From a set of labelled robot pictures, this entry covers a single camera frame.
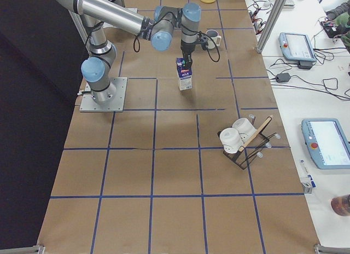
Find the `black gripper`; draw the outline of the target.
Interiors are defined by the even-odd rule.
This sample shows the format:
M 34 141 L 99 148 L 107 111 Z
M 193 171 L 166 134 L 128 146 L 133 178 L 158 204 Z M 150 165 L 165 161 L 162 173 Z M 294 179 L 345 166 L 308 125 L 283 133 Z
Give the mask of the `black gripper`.
M 191 55 L 192 55 L 192 52 L 195 50 L 195 44 L 194 43 L 181 43 L 180 48 L 181 48 L 182 55 L 184 58 L 184 69 L 189 70 L 192 67 Z

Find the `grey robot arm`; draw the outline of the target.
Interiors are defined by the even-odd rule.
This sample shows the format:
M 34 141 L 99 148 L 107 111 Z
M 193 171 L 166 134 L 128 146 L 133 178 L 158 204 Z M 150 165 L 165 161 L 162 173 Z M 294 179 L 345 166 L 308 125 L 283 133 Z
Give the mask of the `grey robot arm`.
M 89 99 L 96 105 L 109 105 L 124 89 L 108 75 L 116 58 L 116 45 L 135 39 L 150 41 L 158 51 L 167 50 L 173 31 L 182 31 L 180 48 L 183 67 L 192 66 L 191 54 L 205 39 L 199 33 L 201 8 L 187 3 L 182 8 L 158 6 L 154 18 L 140 15 L 125 8 L 124 0 L 56 0 L 78 16 L 86 32 L 90 56 L 81 65 L 81 72 L 90 87 Z

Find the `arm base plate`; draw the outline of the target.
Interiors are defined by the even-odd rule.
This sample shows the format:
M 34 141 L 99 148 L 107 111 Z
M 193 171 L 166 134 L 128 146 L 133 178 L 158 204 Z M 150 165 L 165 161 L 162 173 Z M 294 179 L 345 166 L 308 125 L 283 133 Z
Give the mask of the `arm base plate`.
M 86 83 L 79 110 L 81 112 L 123 112 L 127 80 L 127 77 L 111 78 L 109 88 L 102 92 L 92 91 Z

